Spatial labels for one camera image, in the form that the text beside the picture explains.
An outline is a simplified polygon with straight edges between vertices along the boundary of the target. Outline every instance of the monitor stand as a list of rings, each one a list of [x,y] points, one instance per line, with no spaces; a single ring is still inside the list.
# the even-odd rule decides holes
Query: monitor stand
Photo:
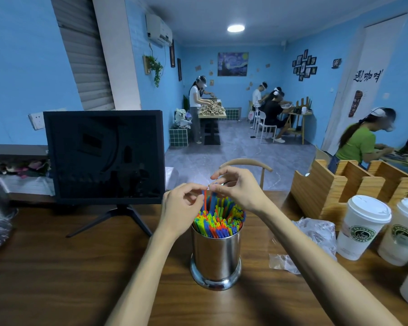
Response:
[[[151,237],[153,234],[151,230],[148,228],[148,226],[141,220],[141,217],[139,216],[139,214],[136,212],[136,210],[132,206],[117,205],[115,209],[109,210],[108,212],[98,216],[92,222],[89,222],[88,224],[83,225],[80,229],[74,231],[73,233],[68,234],[66,237],[67,238],[74,237],[76,234],[79,234],[80,232],[88,230],[92,228],[93,226],[101,222],[104,222],[114,216],[130,216],[148,236]]]

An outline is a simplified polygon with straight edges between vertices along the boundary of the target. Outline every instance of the ceiling light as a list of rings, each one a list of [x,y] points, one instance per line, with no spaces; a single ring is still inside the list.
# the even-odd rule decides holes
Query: ceiling light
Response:
[[[231,33],[242,32],[244,30],[245,30],[245,27],[243,25],[230,25],[227,28],[227,31]]]

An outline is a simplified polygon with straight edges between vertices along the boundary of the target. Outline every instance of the gray pants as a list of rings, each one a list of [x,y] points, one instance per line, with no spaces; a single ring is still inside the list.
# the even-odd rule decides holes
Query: gray pants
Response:
[[[198,107],[191,107],[189,109],[189,113],[192,116],[192,135],[194,138],[194,141],[201,141],[201,121],[200,118],[198,118]]]

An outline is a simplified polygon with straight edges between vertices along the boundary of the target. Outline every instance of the white wall-mounted air conditioner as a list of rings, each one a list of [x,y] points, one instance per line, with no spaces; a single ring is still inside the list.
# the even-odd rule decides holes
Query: white wall-mounted air conditioner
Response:
[[[148,38],[162,46],[172,44],[172,31],[159,16],[147,14]]]

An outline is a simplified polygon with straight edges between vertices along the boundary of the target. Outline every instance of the green shirt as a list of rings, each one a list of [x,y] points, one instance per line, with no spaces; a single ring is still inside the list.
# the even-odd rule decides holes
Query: green shirt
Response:
[[[358,129],[348,142],[338,149],[335,156],[340,160],[357,160],[359,163],[363,161],[364,153],[372,153],[375,151],[376,136],[373,132],[365,127]]]

